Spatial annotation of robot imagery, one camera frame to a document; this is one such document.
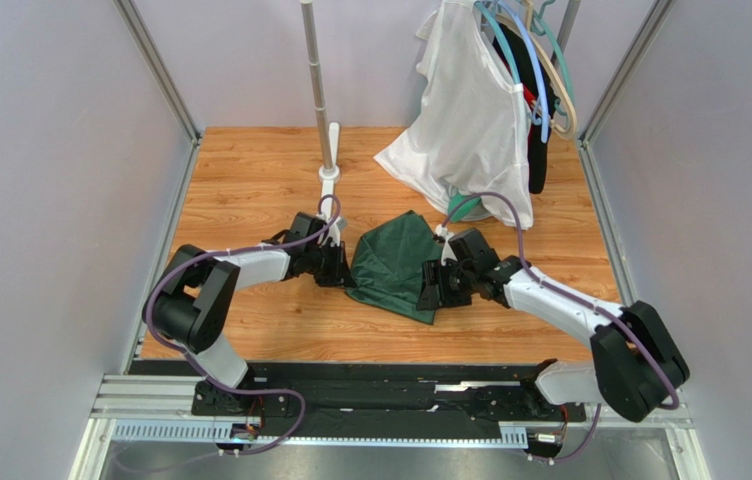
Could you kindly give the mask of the dark green cloth napkin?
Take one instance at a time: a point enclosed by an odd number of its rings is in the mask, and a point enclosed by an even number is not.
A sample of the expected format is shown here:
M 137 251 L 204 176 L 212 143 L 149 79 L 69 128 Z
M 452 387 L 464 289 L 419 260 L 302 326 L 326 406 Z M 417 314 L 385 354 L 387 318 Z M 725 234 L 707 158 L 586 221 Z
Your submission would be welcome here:
M 414 211 L 364 233 L 350 271 L 356 285 L 346 290 L 353 300 L 431 325 L 433 311 L 420 311 L 423 264 L 441 258 L 442 246 L 424 217 Z

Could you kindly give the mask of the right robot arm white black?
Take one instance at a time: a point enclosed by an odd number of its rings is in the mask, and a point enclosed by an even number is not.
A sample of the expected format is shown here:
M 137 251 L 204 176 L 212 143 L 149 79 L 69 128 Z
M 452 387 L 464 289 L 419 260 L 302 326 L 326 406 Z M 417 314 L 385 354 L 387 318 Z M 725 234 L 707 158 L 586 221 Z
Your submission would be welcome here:
M 416 307 L 468 306 L 474 297 L 530 314 L 568 334 L 591 353 L 586 362 L 548 360 L 524 384 L 550 405 L 595 403 L 638 423 L 681 404 L 690 370 L 651 304 L 601 300 L 545 275 L 520 256 L 501 258 L 476 228 L 439 227 L 437 260 L 423 264 Z

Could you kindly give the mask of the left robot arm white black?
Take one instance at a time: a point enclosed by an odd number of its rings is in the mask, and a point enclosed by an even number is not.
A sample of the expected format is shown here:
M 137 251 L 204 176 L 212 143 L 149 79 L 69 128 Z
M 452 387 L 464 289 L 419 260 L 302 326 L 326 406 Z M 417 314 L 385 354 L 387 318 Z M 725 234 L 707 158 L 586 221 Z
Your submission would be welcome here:
M 234 295 L 301 275 L 312 276 L 323 288 L 354 286 L 336 222 L 300 212 L 289 228 L 254 246 L 179 247 L 145 302 L 148 331 L 214 387 L 246 394 L 250 367 L 223 333 Z

